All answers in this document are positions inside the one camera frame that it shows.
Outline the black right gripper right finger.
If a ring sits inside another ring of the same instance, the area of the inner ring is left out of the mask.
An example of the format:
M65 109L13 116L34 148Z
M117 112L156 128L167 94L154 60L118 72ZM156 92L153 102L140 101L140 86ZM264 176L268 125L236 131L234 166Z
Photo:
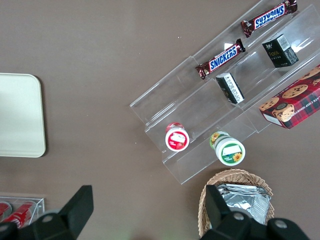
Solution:
M246 240L252 221L246 214L231 211L214 185L206 186L206 211L212 226L202 240Z

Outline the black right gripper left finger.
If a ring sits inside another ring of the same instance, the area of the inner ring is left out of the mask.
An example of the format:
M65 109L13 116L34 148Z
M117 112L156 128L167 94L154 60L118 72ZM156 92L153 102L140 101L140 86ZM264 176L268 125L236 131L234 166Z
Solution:
M32 226L35 240L76 240L94 211L93 188L83 185L57 212L38 218Z

